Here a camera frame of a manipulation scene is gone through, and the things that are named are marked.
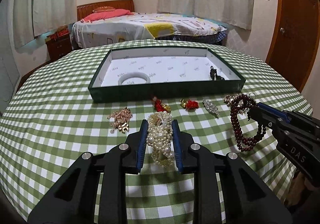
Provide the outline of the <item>person right hand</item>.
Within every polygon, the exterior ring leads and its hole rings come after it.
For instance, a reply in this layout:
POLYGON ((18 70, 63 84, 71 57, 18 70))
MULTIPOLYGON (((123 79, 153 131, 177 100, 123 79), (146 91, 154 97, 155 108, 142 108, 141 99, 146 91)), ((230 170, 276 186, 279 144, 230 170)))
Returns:
POLYGON ((315 187, 300 171, 293 179, 292 186, 288 195, 289 205, 297 205, 302 196, 303 190, 319 191, 319 187, 315 187))

